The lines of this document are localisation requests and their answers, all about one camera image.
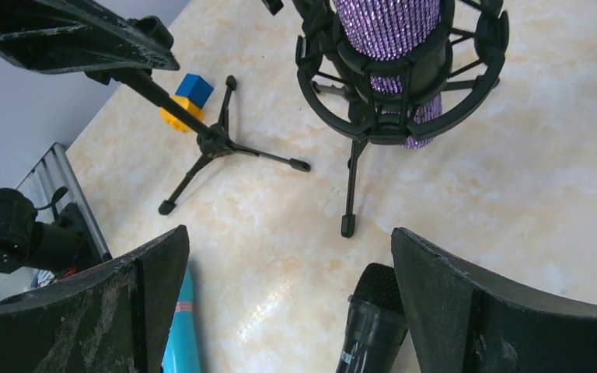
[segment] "yellow block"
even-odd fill
[[[191,113],[194,117],[196,117],[199,121],[204,119],[204,112],[201,108],[195,106],[188,98],[182,96],[175,96],[173,95],[172,98],[175,100],[176,103],[179,103],[181,107],[183,107],[186,111]],[[168,124],[173,129],[180,131],[180,132],[188,132],[190,128],[182,123],[181,120],[175,118],[171,113],[167,112],[166,109],[159,109],[159,115],[163,119],[166,124]]]

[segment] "microphone head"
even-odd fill
[[[400,288],[392,267],[370,263],[358,280],[354,297],[403,315]]]

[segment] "pink stripe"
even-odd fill
[[[193,312],[194,304],[191,302],[177,302],[175,306],[175,313],[178,312]]]

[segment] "blue block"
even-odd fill
[[[214,92],[214,87],[209,85],[202,77],[187,74],[175,94],[188,98],[195,106],[202,109],[212,92]]]

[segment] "purple microphone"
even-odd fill
[[[333,0],[347,38],[359,53],[377,61],[405,56],[438,25],[440,0]],[[397,77],[372,76],[372,88],[380,93],[402,92]],[[442,115],[441,95],[421,106],[415,114],[418,124]],[[427,140],[407,139],[404,148],[417,149]]]

